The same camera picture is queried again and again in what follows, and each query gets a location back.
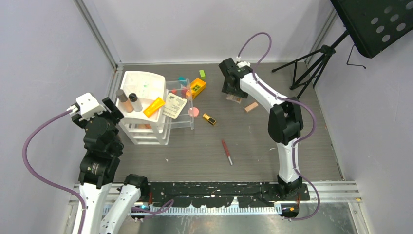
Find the eyeshadow palette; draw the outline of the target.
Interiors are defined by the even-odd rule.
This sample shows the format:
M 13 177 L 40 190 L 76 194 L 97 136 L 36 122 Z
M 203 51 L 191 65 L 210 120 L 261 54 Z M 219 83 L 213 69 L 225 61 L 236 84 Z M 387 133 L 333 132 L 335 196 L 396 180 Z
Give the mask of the eyeshadow palette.
M 226 99 L 227 99 L 227 100 L 230 100 L 230 101 L 233 101 L 233 102 L 236 102 L 236 103 L 241 103 L 241 101 L 242 101 L 242 98 L 241 98 L 241 97 L 237 97 L 237 96 L 231 95 L 231 94 L 228 94 L 228 95 L 226 96 Z

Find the gold black lipstick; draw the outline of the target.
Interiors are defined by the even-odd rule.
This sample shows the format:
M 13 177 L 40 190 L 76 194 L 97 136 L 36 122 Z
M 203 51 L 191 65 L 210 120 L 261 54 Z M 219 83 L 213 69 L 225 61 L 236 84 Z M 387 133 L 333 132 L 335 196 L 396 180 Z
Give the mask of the gold black lipstick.
M 203 117 L 203 119 L 204 120 L 206 120 L 209 124 L 211 124 L 211 125 L 215 125 L 216 124 L 216 120 L 214 119 L 214 118 L 212 118 L 211 116 L 209 116 L 208 114 L 206 114 L 206 113 L 204 113 L 203 115 L 202 115 L 202 117 Z

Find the small pink round puff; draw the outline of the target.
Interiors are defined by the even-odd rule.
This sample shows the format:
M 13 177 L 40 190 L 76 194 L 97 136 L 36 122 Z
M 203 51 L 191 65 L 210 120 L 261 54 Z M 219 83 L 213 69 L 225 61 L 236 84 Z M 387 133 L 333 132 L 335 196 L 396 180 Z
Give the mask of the small pink round puff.
M 193 117 L 193 118 L 198 117 L 199 109 L 196 108 L 196 107 L 189 108 L 188 114 L 189 114 L 190 117 Z

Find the foundation tube grey cap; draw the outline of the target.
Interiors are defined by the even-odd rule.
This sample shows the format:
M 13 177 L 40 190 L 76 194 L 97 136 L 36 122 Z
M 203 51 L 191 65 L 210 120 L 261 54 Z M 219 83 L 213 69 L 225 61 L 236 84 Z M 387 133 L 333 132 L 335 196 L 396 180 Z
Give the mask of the foundation tube grey cap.
M 132 106 L 131 101 L 122 89 L 116 91 L 116 96 L 118 97 L 120 103 L 122 104 L 122 107 L 127 113 L 131 113 L 134 111 L 134 107 Z

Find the clear plastic drawer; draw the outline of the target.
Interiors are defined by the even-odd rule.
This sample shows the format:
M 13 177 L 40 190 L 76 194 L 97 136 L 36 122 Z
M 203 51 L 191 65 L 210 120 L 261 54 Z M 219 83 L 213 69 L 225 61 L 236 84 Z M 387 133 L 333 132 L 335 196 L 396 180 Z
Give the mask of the clear plastic drawer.
M 193 98 L 190 92 L 190 81 L 182 78 L 175 81 L 167 81 L 168 94 L 165 99 L 163 114 L 169 121 L 171 129 L 194 129 L 194 115 L 192 112 Z

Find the white plastic drawer organizer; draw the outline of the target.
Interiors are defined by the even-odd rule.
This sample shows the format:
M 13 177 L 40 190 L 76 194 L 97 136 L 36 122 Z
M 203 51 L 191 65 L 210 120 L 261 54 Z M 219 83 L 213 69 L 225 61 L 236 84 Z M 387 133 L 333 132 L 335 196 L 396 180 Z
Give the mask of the white plastic drawer organizer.
M 165 101 L 168 91 L 166 80 L 162 75 L 145 71 L 126 71 L 120 85 L 126 96 L 136 93 L 143 106 L 141 112 L 127 113 L 118 97 L 116 106 L 123 113 L 124 118 L 119 123 L 120 128 L 135 145 L 167 145 L 170 129 L 166 116 L 161 107 L 153 116 L 147 118 L 143 111 L 158 97 Z

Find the red makeup pencil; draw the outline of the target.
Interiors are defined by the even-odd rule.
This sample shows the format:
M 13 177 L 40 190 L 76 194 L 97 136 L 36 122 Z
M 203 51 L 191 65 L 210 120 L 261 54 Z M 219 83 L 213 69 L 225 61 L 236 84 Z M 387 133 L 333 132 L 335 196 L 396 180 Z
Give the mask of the red makeup pencil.
M 222 146 L 223 146 L 223 148 L 224 148 L 224 151 L 225 151 L 226 157 L 227 157 L 227 159 L 228 159 L 228 161 L 229 161 L 229 164 L 232 166 L 232 165 L 233 165 L 233 161 L 232 161 L 232 159 L 231 159 L 230 152 L 229 152 L 229 150 L 228 150 L 227 144 L 226 144 L 226 142 L 225 142 L 224 139 L 222 139 Z

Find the orange cream tube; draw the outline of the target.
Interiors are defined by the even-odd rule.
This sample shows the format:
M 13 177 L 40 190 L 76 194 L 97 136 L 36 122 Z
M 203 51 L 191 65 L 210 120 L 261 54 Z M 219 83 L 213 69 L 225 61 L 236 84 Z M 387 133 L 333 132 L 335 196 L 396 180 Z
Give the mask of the orange cream tube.
M 161 97 L 158 97 L 143 111 L 143 113 L 147 118 L 150 118 L 164 105 L 165 102 L 163 101 L 163 99 Z

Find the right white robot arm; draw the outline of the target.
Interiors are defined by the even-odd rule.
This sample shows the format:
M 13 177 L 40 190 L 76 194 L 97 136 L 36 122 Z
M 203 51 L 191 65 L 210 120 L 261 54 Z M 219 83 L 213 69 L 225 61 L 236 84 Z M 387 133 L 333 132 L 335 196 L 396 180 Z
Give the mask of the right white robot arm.
M 227 58 L 219 64 L 224 76 L 222 92 L 240 98 L 252 96 L 268 113 L 268 134 L 276 143 L 279 157 L 279 197 L 291 200 L 302 185 L 298 169 L 298 144 L 303 120 L 297 99 L 289 100 L 266 84 L 249 66 L 248 62 L 236 63 Z

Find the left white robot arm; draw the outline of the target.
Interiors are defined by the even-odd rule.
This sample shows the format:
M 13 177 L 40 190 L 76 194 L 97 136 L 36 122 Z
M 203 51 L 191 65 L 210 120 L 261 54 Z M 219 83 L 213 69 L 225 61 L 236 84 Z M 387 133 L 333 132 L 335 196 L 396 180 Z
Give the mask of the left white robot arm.
M 72 122 L 85 131 L 86 154 L 80 163 L 80 204 L 75 227 L 83 234 L 115 234 L 136 202 L 150 196 L 148 179 L 130 174 L 106 215 L 105 203 L 112 187 L 124 145 L 117 128 L 124 115 L 109 97 L 101 103 L 91 94 L 76 98 L 71 106 Z

